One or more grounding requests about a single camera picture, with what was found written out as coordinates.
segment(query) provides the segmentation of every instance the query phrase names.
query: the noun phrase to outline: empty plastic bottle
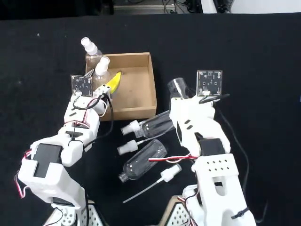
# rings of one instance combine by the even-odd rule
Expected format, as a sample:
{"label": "empty plastic bottle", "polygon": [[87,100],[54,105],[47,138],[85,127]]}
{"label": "empty plastic bottle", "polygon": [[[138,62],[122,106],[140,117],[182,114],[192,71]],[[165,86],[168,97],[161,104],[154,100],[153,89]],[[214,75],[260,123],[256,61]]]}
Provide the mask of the empty plastic bottle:
{"label": "empty plastic bottle", "polygon": [[157,163],[148,161],[149,158],[163,158],[166,154],[167,150],[164,145],[157,139],[153,139],[124,164],[123,172],[119,175],[119,179],[123,183],[129,179],[139,179]]}
{"label": "empty plastic bottle", "polygon": [[123,135],[134,132],[136,137],[154,138],[173,130],[173,122],[169,118],[169,111],[157,114],[145,121],[132,121],[127,126],[121,128]]}

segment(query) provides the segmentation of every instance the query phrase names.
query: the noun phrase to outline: white wire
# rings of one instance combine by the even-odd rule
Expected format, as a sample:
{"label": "white wire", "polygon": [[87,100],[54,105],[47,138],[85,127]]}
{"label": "white wire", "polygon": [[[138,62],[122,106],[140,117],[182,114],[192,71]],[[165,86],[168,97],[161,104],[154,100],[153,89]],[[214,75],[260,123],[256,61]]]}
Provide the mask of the white wire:
{"label": "white wire", "polygon": [[104,110],[104,113],[101,116],[99,116],[99,117],[103,117],[105,115],[105,113],[107,112],[108,106],[107,106],[107,103],[104,102],[104,100],[102,100],[102,99],[100,99],[100,100],[103,102],[105,110]]}

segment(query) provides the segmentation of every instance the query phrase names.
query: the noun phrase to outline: red wire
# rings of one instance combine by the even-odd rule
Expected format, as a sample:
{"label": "red wire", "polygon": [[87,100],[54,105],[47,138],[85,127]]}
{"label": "red wire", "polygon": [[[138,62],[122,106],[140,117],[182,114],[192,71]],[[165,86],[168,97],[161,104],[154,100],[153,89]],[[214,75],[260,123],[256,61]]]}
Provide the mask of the red wire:
{"label": "red wire", "polygon": [[149,158],[149,161],[166,161],[166,160],[178,160],[178,159],[197,159],[197,157],[183,156],[183,157],[168,157],[168,158],[162,158],[162,159]]}

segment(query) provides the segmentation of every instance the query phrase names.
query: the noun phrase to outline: white plastic bracket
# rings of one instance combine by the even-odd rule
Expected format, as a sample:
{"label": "white plastic bracket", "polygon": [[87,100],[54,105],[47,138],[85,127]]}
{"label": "white plastic bracket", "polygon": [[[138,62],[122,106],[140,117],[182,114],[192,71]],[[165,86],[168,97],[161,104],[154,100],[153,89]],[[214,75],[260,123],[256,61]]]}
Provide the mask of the white plastic bracket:
{"label": "white plastic bracket", "polygon": [[[247,207],[233,154],[201,156],[192,171],[198,177],[205,226],[256,226],[250,211],[231,219]],[[221,182],[222,186],[216,186],[215,182]]]}
{"label": "white plastic bracket", "polygon": [[[72,211],[71,208],[59,208],[63,212],[62,219],[53,224],[54,226],[72,226],[75,223],[76,216],[77,223],[76,226],[86,226],[87,222],[87,212],[86,209],[80,211]],[[52,215],[48,218],[44,225],[56,222],[60,219],[62,213],[55,209]],[[104,226],[103,222],[100,220],[99,215],[94,207],[94,205],[89,205],[89,226]]]}

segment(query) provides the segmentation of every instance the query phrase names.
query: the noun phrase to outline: black wire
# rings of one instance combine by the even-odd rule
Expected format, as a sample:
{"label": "black wire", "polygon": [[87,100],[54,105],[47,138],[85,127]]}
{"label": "black wire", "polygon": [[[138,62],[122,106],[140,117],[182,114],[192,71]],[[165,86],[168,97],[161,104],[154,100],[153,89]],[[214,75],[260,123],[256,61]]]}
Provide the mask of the black wire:
{"label": "black wire", "polygon": [[249,157],[248,157],[246,151],[244,150],[244,148],[242,147],[242,145],[240,144],[239,140],[237,139],[234,129],[232,128],[230,122],[226,119],[226,117],[223,115],[222,111],[220,110],[220,108],[217,105],[215,105],[215,108],[216,108],[217,112],[220,114],[220,116],[222,117],[222,119],[224,120],[224,122],[229,127],[236,144],[238,145],[240,151],[243,153],[243,155],[246,159],[246,173],[245,173],[245,177],[243,179],[243,184],[242,184],[243,193],[244,193],[244,196],[246,196],[246,184],[248,181],[248,176],[249,176],[249,171],[250,171]]}
{"label": "black wire", "polygon": [[196,223],[196,221],[193,219],[193,217],[191,216],[190,212],[188,211],[188,209],[187,209],[187,203],[186,203],[186,202],[187,202],[188,199],[190,199],[190,198],[196,196],[198,193],[199,193],[199,186],[198,186],[197,192],[195,192],[195,193],[194,193],[193,195],[191,195],[191,196],[188,196],[188,197],[185,199],[185,201],[184,201],[184,206],[185,206],[186,211],[187,211],[188,214],[189,214],[189,218],[190,218],[190,220],[193,220],[193,222],[194,222],[194,224],[195,224],[196,226],[198,226],[198,224]]}
{"label": "black wire", "polygon": [[50,223],[50,224],[47,224],[47,225],[44,225],[44,226],[54,225],[54,224],[56,224],[57,222],[59,222],[59,221],[63,218],[63,216],[64,216],[63,211],[61,211],[61,210],[60,210],[59,208],[57,208],[57,207],[56,207],[56,209],[59,210],[59,211],[62,213],[61,218],[60,218],[58,221],[54,222],[54,223]]}
{"label": "black wire", "polygon": [[164,12],[164,13],[168,13],[168,11],[167,11],[167,9],[166,9],[166,6],[168,5],[169,2],[170,2],[170,0],[168,0],[167,3],[164,5],[164,0],[162,0],[162,5],[164,6],[164,7],[163,7],[163,12]]}
{"label": "black wire", "polygon": [[185,13],[184,10],[179,6],[179,4],[178,4],[178,2],[176,0],[174,1],[174,4],[175,4],[175,8],[178,7],[180,9],[180,11],[182,11],[183,13]]}
{"label": "black wire", "polygon": [[73,102],[72,105],[73,105],[73,107],[74,107],[75,109],[78,109],[78,110],[88,110],[88,109],[91,109],[91,108],[95,107],[95,106],[98,104],[98,102],[100,101],[100,99],[103,97],[103,95],[104,95],[104,94],[100,95],[100,96],[97,98],[97,100],[95,101],[94,104],[92,104],[92,105],[90,105],[90,106],[87,106],[87,107],[77,107],[77,106],[75,106],[75,102],[80,98],[80,96],[79,96],[78,98],[75,99],[75,101]]}
{"label": "black wire", "polygon": [[199,101],[199,104],[204,104],[204,103],[207,103],[207,102],[210,102],[210,101],[224,99],[224,98],[229,97],[229,96],[230,96],[230,94],[224,94],[224,95],[216,96],[216,97],[213,97],[213,98],[210,98],[210,99],[207,99],[207,100],[201,99]]}
{"label": "black wire", "polygon": [[265,205],[264,205],[264,209],[263,209],[263,213],[262,213],[262,218],[261,218],[261,219],[256,219],[256,218],[254,218],[254,219],[255,219],[255,222],[256,222],[257,224],[260,224],[260,223],[262,223],[262,222],[264,221],[265,215],[267,214],[268,205],[269,205],[269,202],[267,201],[267,202],[265,203]]}
{"label": "black wire", "polygon": [[129,3],[132,3],[132,4],[139,4],[141,2],[144,2],[145,0],[140,0],[140,1],[131,1],[131,0],[127,0]]}
{"label": "black wire", "polygon": [[112,102],[109,98],[109,96],[107,94],[104,94],[104,97],[107,99],[107,101],[109,102],[109,106],[110,106],[110,110],[111,110],[111,126],[108,132],[106,132],[103,135],[100,135],[98,137],[96,137],[94,140],[91,140],[89,143],[87,143],[84,148],[88,147],[90,144],[93,144],[96,140],[100,139],[100,138],[104,138],[106,136],[108,136],[112,131],[113,131],[113,126],[114,126],[114,110],[113,110],[113,106],[112,106]]}

